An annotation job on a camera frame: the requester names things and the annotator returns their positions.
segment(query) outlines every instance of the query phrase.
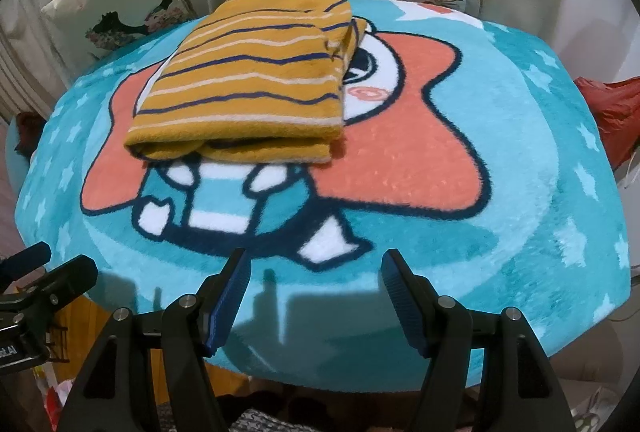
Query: bolt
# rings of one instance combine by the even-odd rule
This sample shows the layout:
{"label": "bolt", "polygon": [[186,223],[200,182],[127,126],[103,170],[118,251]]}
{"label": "bolt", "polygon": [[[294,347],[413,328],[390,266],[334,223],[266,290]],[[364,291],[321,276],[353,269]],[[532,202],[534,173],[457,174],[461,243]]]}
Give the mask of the bolt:
{"label": "bolt", "polygon": [[516,307],[507,307],[504,314],[507,315],[508,319],[513,321],[520,320],[520,318],[522,318],[522,313]]}
{"label": "bolt", "polygon": [[438,298],[438,305],[440,307],[444,307],[445,309],[451,309],[452,307],[454,307],[456,305],[456,301],[453,300],[453,298],[444,295],[444,296]]}
{"label": "bolt", "polygon": [[126,307],[121,307],[113,312],[113,319],[116,320],[116,322],[122,322],[127,318],[129,318],[129,310]]}
{"label": "bolt", "polygon": [[189,307],[193,307],[197,301],[198,299],[196,298],[196,295],[184,295],[180,297],[178,304],[180,304],[180,307],[188,309]]}

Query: cartoon character print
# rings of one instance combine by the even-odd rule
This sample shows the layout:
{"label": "cartoon character print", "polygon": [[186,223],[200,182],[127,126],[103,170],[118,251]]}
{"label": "cartoon character print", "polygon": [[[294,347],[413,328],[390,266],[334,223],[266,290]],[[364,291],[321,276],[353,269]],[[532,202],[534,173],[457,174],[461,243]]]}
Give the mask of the cartoon character print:
{"label": "cartoon character print", "polygon": [[344,137],[331,163],[313,166],[133,158],[124,136],[169,61],[114,92],[111,132],[82,187],[85,214],[131,207],[146,238],[215,256],[244,247],[253,258],[283,256],[320,271],[372,250],[346,209],[462,219],[488,201],[484,163],[430,100],[460,63],[450,44],[369,25],[344,80]]}

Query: red bag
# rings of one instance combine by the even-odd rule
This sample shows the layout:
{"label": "red bag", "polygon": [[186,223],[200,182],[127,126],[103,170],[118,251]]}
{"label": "red bag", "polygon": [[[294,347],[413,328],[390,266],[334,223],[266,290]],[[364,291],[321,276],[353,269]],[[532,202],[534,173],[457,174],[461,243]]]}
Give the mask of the red bag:
{"label": "red bag", "polygon": [[615,170],[631,157],[640,139],[640,76],[617,83],[577,78],[575,84],[596,120]]}

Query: red object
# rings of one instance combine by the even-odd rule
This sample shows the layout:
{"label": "red object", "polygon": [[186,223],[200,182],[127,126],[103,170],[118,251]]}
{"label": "red object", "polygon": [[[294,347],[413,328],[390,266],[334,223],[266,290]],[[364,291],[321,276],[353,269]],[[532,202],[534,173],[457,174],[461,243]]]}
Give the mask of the red object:
{"label": "red object", "polygon": [[631,157],[640,139],[640,76],[617,83],[577,78],[575,84],[596,120],[615,170]]}
{"label": "red object", "polygon": [[51,423],[51,429],[56,432],[58,428],[58,421],[60,420],[60,413],[62,412],[62,404],[58,393],[53,387],[47,390],[47,397],[44,400],[44,409],[47,411],[49,421]]}

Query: yellow striped cloth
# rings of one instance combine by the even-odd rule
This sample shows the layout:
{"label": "yellow striped cloth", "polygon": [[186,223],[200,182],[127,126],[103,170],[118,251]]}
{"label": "yellow striped cloth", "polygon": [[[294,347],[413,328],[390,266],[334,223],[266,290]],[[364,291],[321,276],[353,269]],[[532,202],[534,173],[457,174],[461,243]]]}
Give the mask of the yellow striped cloth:
{"label": "yellow striped cloth", "polygon": [[149,160],[329,161],[365,26],[346,0],[229,0],[145,91],[125,145]]}

